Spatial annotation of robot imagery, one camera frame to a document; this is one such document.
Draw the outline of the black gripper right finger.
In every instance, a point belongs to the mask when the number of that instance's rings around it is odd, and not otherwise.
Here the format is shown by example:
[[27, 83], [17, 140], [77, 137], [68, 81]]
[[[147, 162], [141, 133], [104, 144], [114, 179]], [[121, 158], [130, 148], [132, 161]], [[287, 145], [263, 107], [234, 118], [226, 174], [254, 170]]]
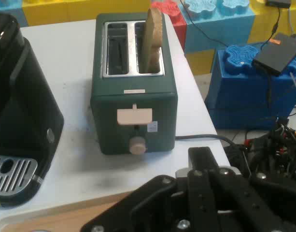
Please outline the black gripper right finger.
[[296, 226], [275, 215], [243, 176], [221, 168], [210, 171], [210, 175], [254, 232], [296, 232]]

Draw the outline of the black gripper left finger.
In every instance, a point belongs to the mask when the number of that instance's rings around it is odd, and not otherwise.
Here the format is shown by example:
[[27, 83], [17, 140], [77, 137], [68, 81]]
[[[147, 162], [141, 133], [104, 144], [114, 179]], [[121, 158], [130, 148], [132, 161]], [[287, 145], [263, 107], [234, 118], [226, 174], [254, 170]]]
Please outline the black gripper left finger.
[[218, 164], [209, 147], [188, 149], [192, 167], [176, 177], [159, 175], [91, 219], [82, 232], [191, 231], [204, 200], [210, 199], [208, 170]]

